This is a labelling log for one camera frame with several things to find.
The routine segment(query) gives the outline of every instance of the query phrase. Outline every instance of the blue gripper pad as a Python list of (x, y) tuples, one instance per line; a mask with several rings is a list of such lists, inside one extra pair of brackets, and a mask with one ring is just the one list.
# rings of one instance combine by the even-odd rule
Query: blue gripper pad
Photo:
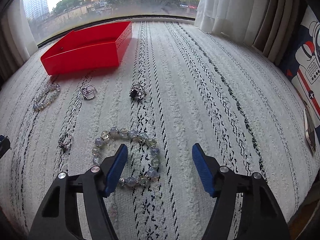
[(121, 173), (124, 169), (124, 166), (128, 160), (128, 148), (124, 145), (117, 155), (115, 161), (113, 162), (109, 173), (106, 177), (106, 187), (104, 190), (105, 197), (109, 197), (112, 192), (115, 191), (116, 186), (118, 185)]
[(192, 147), (192, 159), (196, 165), (204, 190), (213, 197), (215, 191), (213, 187), (213, 175), (204, 160), (204, 153), (202, 149), (199, 149), (196, 144)]

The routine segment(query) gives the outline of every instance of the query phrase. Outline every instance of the crystal bead bracelet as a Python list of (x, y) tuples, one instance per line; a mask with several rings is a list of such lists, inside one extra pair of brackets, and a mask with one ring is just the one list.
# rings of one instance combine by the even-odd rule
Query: crystal bead bracelet
[(150, 168), (146, 172), (146, 174), (136, 177), (128, 177), (128, 178), (120, 178), (118, 185), (124, 187), (125, 185), (128, 187), (135, 187), (137, 185), (145, 186), (147, 183), (153, 179), (158, 178), (159, 173), (157, 168), (159, 167), (159, 153), (160, 149), (157, 147), (157, 142), (155, 138), (149, 137), (145, 132), (137, 132), (136, 130), (128, 131), (126, 128), (118, 129), (117, 127), (112, 127), (110, 131), (103, 131), (101, 133), (101, 137), (96, 138), (94, 142), (94, 147), (92, 149), (93, 159), (92, 162), (94, 165), (99, 166), (102, 163), (102, 159), (100, 157), (101, 148), (108, 143), (110, 138), (128, 138), (138, 140), (142, 143), (146, 143), (147, 146), (150, 147)]
[[(45, 99), (43, 102), (39, 103), (41, 98), (43, 98), (50, 91), (54, 91), (53, 94), (49, 98)], [(60, 93), (60, 85), (53, 84), (53, 85), (47, 86), (35, 98), (34, 104), (33, 104), (33, 110), (40, 111), (40, 110), (45, 109), (48, 105), (50, 105), (58, 97), (59, 93)]]

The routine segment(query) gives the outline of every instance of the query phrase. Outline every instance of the white curtain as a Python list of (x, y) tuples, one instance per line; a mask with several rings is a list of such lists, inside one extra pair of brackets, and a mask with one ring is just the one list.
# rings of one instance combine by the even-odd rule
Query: white curtain
[(268, 0), (200, 0), (195, 25), (252, 45), (267, 6)]
[(13, 0), (1, 18), (0, 48), (0, 77), (4, 81), (38, 50), (23, 0)]

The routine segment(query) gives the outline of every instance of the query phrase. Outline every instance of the silver open ring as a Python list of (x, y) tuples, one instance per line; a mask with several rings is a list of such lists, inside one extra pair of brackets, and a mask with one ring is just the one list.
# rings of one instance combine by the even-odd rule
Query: silver open ring
[[(64, 143), (64, 140), (67, 137), (69, 138), (69, 140), (66, 143)], [(58, 142), (59, 147), (63, 150), (68, 150), (71, 146), (71, 140), (72, 140), (72, 135), (70, 133), (65, 133), (61, 135)]]
[(96, 92), (94, 85), (88, 85), (81, 90), (81, 94), (85, 100), (92, 100), (95, 98), (94, 92)]

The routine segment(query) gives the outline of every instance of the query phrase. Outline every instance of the sheer curtain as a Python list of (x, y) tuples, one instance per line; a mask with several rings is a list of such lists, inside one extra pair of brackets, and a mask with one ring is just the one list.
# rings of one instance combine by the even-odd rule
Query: sheer curtain
[(195, 26), (227, 35), (279, 64), (296, 24), (300, 0), (200, 0)]
[(252, 44), (267, 5), (267, 0), (200, 0), (195, 25)]
[(0, 77), (6, 81), (38, 50), (24, 11), (23, 0), (13, 0), (0, 25)]

